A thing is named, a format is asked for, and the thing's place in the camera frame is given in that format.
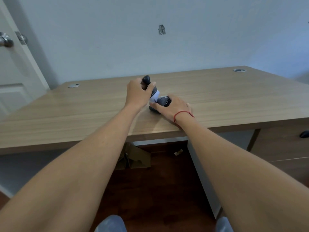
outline hand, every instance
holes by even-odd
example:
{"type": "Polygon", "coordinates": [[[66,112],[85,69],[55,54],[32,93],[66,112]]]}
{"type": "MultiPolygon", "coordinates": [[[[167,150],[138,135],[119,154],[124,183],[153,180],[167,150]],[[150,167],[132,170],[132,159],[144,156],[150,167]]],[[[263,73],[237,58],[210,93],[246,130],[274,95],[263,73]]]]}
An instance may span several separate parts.
{"type": "MultiPolygon", "coordinates": [[[[189,105],[189,103],[186,103],[181,98],[168,94],[169,98],[172,100],[171,104],[168,107],[164,107],[159,105],[158,103],[150,103],[150,106],[154,109],[156,109],[158,112],[160,112],[162,115],[164,115],[166,118],[174,122],[174,115],[180,111],[188,111],[192,113],[192,108],[189,105]]],[[[183,116],[190,116],[187,112],[179,113],[176,116],[176,123],[178,119],[180,119],[183,116]]]]}
{"type": "Polygon", "coordinates": [[[127,84],[127,99],[125,106],[130,106],[140,111],[149,101],[156,82],[148,85],[146,90],[141,88],[141,78],[131,80],[127,84]]]}

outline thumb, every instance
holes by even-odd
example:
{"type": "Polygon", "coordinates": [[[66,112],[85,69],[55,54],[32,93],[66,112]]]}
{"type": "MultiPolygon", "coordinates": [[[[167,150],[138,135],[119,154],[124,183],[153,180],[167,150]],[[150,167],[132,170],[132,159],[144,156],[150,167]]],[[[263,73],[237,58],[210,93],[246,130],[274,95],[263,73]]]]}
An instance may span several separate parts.
{"type": "Polygon", "coordinates": [[[162,114],[162,111],[165,109],[164,106],[161,106],[159,103],[149,103],[149,105],[156,109],[158,112],[160,112],[162,114]]]}
{"type": "Polygon", "coordinates": [[[146,91],[147,91],[148,93],[151,94],[152,90],[153,90],[154,87],[155,87],[155,84],[156,84],[156,82],[151,82],[151,83],[148,85],[146,91]]]}

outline barcode scanner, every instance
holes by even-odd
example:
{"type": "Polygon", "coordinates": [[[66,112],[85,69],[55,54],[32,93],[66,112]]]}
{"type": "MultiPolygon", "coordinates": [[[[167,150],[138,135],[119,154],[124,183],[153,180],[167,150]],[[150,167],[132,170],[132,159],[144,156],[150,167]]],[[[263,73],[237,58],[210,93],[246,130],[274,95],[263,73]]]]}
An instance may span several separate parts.
{"type": "MultiPolygon", "coordinates": [[[[141,87],[143,90],[146,90],[148,85],[150,84],[150,76],[144,76],[141,80],[141,87]]],[[[168,96],[162,96],[159,97],[160,91],[157,90],[157,87],[155,86],[152,90],[151,97],[149,99],[150,102],[158,103],[161,106],[168,107],[168,105],[171,104],[172,100],[168,96]]],[[[156,109],[149,106],[149,109],[153,112],[159,113],[156,109]]]]}

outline forearm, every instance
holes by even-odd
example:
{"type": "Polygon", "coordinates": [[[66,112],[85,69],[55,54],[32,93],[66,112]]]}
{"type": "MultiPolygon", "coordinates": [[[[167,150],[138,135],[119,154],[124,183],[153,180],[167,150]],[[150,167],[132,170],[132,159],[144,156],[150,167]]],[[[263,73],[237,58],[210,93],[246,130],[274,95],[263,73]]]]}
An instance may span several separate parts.
{"type": "Polygon", "coordinates": [[[186,132],[234,231],[302,231],[309,191],[257,156],[237,147],[181,114],[186,132]]]}
{"type": "Polygon", "coordinates": [[[137,112],[125,107],[43,168],[0,212],[2,231],[88,231],[137,112]]]}

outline cardboard box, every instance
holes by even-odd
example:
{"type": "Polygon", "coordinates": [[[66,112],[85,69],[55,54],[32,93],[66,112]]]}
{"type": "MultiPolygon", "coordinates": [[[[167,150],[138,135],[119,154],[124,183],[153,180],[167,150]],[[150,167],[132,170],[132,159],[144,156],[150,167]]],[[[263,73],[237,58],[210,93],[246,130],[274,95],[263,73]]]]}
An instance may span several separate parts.
{"type": "Polygon", "coordinates": [[[131,143],[125,143],[120,153],[115,170],[125,169],[127,167],[131,169],[136,168],[149,168],[150,153],[146,152],[131,143]]]}

